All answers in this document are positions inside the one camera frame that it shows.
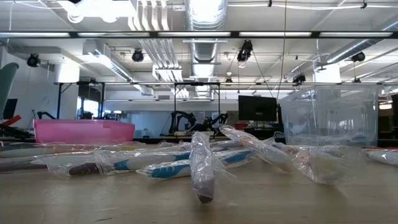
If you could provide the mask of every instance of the toothbrush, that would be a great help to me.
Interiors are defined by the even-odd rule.
[[[215,153],[216,158],[219,159],[227,168],[241,166],[249,162],[254,155],[254,151],[250,149]],[[191,174],[189,160],[152,164],[143,169],[137,170],[137,172],[152,179],[188,177]]]

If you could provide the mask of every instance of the clear plastic bin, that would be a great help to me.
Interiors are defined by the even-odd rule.
[[[39,143],[117,144],[132,141],[136,127],[111,120],[37,119],[34,128]]]
[[[376,85],[313,86],[280,100],[288,144],[376,146]]]

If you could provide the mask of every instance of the computer monitor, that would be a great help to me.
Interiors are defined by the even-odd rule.
[[[239,96],[239,120],[277,121],[276,98]]]

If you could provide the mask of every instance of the hanging wire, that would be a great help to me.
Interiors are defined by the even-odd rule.
[[[262,71],[261,71],[261,68],[260,68],[260,65],[259,65],[259,61],[257,60],[256,53],[254,53],[254,50],[253,50],[253,56],[254,56],[254,59],[256,59],[257,66],[259,67],[261,76],[262,76],[262,78],[264,79],[264,83],[266,84],[267,89],[269,90],[269,93],[271,94],[271,97],[274,97],[274,95],[272,95],[271,89],[270,89],[269,86],[268,86],[267,80],[266,80],[266,78],[264,77],[264,74],[262,74]]]
[[[279,87],[278,87],[278,94],[276,95],[276,100],[278,101],[279,92],[280,92],[280,85],[282,84],[283,79],[283,72],[284,72],[284,59],[285,59],[285,44],[286,44],[286,23],[287,23],[287,0],[285,0],[285,24],[284,24],[284,47],[282,49],[282,68],[280,70],[280,80],[279,80]]]

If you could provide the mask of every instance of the green chair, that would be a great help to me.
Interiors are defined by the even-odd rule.
[[[19,65],[15,62],[5,65],[0,69],[0,118],[4,112],[4,107],[8,99],[8,94],[12,86],[12,81],[14,80],[15,74]]]

